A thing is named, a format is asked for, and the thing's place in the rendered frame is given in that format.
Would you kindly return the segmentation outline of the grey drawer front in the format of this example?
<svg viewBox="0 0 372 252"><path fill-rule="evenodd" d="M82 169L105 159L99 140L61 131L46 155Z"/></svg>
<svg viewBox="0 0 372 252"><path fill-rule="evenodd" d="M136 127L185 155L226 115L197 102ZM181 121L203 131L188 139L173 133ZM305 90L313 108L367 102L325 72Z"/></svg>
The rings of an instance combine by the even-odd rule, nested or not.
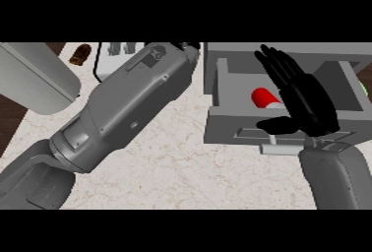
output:
<svg viewBox="0 0 372 252"><path fill-rule="evenodd" d="M285 109L253 108L238 111L212 107L204 142L207 144L254 146L269 144L269 135L256 127L256 123L279 116L288 116ZM337 116L340 131L327 135L325 139L352 145L372 140L372 112L340 110Z"/></svg>

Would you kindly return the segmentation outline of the brown bottle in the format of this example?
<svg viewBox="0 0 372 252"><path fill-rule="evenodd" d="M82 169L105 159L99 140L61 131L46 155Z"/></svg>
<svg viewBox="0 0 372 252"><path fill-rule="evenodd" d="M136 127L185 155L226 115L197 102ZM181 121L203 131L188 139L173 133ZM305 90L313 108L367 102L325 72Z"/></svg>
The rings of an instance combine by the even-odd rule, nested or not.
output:
<svg viewBox="0 0 372 252"><path fill-rule="evenodd" d="M85 61L88 60L88 57L90 55L90 52L92 52L92 46L85 43L82 44L77 48L76 48L76 51L73 53L73 56L70 57L70 60L68 62L73 64L73 65L77 65L77 66L82 66Z"/></svg>

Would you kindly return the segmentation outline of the grey cabinet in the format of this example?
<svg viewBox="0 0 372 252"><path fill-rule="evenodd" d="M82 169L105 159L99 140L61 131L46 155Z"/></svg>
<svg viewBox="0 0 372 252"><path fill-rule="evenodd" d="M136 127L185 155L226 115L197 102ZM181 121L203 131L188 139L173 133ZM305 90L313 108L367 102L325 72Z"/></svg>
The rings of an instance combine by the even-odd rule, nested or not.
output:
<svg viewBox="0 0 372 252"><path fill-rule="evenodd" d="M204 43L204 94L213 93L217 61L226 58L229 70L240 74L265 74L254 57L262 42ZM299 62L307 73L315 73L327 61L347 61L355 73L372 63L372 42L266 42L269 47L282 50Z"/></svg>

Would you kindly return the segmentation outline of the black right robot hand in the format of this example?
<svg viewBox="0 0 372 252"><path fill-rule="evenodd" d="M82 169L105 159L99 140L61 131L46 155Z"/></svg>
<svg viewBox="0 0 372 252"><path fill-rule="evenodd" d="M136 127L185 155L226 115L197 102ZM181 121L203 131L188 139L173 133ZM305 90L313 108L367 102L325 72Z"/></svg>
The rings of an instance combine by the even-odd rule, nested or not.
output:
<svg viewBox="0 0 372 252"><path fill-rule="evenodd" d="M274 47L260 45L254 52L266 73L279 89L290 115L257 122L256 126L271 135L303 131L322 137L340 130L336 107L321 81L305 72L294 58Z"/></svg>

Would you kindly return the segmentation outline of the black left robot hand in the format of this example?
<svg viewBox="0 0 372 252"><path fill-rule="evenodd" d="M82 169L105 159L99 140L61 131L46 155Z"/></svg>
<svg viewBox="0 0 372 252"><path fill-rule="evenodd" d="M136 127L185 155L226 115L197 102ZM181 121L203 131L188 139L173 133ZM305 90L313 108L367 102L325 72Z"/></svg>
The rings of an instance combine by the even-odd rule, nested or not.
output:
<svg viewBox="0 0 372 252"><path fill-rule="evenodd" d="M176 42L178 48L185 50L186 47L192 46L197 50L201 50L201 43L200 42Z"/></svg>

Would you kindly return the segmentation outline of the grey open drawer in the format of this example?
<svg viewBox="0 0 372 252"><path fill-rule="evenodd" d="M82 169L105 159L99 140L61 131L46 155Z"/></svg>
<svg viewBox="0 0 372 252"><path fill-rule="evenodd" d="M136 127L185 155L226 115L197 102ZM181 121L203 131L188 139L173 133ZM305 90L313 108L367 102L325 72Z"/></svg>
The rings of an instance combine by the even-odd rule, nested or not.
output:
<svg viewBox="0 0 372 252"><path fill-rule="evenodd" d="M327 61L313 69L333 100L337 113L367 111L372 107L359 83L352 65L346 61ZM244 112L256 109L253 93L268 89L269 96L281 99L279 90L265 73L238 73L229 59L220 58L213 84L214 106L241 108Z"/></svg>

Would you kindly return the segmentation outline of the pale grey rounded appliance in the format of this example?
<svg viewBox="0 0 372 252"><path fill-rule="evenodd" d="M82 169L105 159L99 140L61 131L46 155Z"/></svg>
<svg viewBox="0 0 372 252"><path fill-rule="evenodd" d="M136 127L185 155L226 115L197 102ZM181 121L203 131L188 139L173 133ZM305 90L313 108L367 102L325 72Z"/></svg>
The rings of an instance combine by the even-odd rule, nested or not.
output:
<svg viewBox="0 0 372 252"><path fill-rule="evenodd" d="M34 113L61 112L80 95L80 80L43 42L0 42L0 94Z"/></svg>

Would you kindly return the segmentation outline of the white appliance with dark slots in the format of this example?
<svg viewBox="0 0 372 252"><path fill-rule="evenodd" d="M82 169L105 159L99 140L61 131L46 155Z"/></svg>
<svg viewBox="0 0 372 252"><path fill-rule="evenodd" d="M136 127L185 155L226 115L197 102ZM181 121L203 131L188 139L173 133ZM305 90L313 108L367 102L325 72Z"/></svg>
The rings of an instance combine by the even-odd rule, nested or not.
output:
<svg viewBox="0 0 372 252"><path fill-rule="evenodd" d="M101 42L93 75L102 82L144 49L144 42Z"/></svg>

